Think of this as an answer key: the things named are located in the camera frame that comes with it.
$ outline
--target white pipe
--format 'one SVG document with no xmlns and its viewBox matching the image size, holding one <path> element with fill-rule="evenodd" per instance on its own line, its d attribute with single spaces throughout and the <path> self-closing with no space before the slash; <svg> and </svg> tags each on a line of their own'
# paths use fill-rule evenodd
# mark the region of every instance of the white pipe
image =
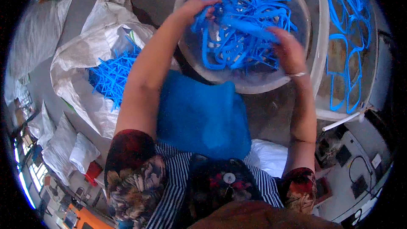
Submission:
<svg viewBox="0 0 407 229">
<path fill-rule="evenodd" d="M 328 131 L 329 129 L 332 129 L 332 128 L 336 127 L 336 126 L 339 126 L 339 125 L 341 125 L 341 124 L 343 124 L 343 123 L 345 123 L 345 122 L 347 122 L 347 121 L 353 119 L 354 117 L 356 117 L 356 116 L 359 115 L 360 113 L 361 113 L 361 112 L 359 111 L 359 112 L 357 112 L 357 113 L 355 113 L 355 114 L 352 114 L 352 115 L 350 115 L 350 116 L 344 118 L 343 120 L 339 120 L 338 122 L 335 122 L 335 123 L 333 123 L 333 124 L 331 124 L 331 125 L 327 125 L 327 126 L 325 126 L 325 127 L 322 128 L 322 131 L 325 132 L 325 131 Z"/>
</svg>

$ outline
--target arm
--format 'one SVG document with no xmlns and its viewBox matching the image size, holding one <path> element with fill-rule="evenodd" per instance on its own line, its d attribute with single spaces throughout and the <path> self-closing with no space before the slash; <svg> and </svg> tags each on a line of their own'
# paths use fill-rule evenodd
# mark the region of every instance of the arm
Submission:
<svg viewBox="0 0 407 229">
<path fill-rule="evenodd" d="M 306 72 L 304 49 L 290 33 L 269 28 L 281 44 L 275 46 L 280 64 L 287 74 Z M 317 117 L 308 74 L 293 77 L 295 87 L 295 105 L 291 117 L 290 135 L 292 145 L 288 149 L 288 158 L 283 176 L 293 169 L 306 167 L 315 172 L 314 153 L 317 135 Z"/>
<path fill-rule="evenodd" d="M 161 86 L 170 69 L 177 42 L 185 28 L 193 22 L 193 17 L 217 2 L 220 0 L 188 0 L 164 21 L 142 49 L 127 77 L 114 134 L 135 129 L 155 140 Z"/>
</svg>

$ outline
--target floral sleeve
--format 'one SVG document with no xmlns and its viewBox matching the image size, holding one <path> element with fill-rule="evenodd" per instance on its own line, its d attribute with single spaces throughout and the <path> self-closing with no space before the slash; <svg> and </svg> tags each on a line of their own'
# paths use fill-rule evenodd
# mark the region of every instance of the floral sleeve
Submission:
<svg viewBox="0 0 407 229">
<path fill-rule="evenodd" d="M 153 139 L 123 130 L 112 140 L 105 166 L 109 211 L 119 228 L 146 226 L 164 192 L 165 164 Z"/>
<path fill-rule="evenodd" d="M 305 167 L 291 170 L 282 178 L 279 194 L 284 206 L 300 213 L 311 214 L 317 193 L 315 174 Z"/>
</svg>

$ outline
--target orange machine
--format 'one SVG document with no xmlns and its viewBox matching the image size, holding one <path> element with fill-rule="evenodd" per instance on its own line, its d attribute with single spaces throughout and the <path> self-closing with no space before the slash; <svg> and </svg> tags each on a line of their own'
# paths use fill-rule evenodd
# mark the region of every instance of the orange machine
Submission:
<svg viewBox="0 0 407 229">
<path fill-rule="evenodd" d="M 63 223 L 69 229 L 114 229 L 85 207 L 79 210 L 72 204 L 68 207 Z"/>
</svg>

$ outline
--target bracelet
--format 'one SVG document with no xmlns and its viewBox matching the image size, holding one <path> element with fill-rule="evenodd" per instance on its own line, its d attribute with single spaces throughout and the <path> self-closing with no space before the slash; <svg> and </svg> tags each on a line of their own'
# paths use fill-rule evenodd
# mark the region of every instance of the bracelet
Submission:
<svg viewBox="0 0 407 229">
<path fill-rule="evenodd" d="M 301 77 L 301 76 L 306 75 L 306 74 L 307 74 L 306 72 L 299 72 L 298 74 L 286 74 L 285 76 L 288 76 L 288 77 Z"/>
</svg>

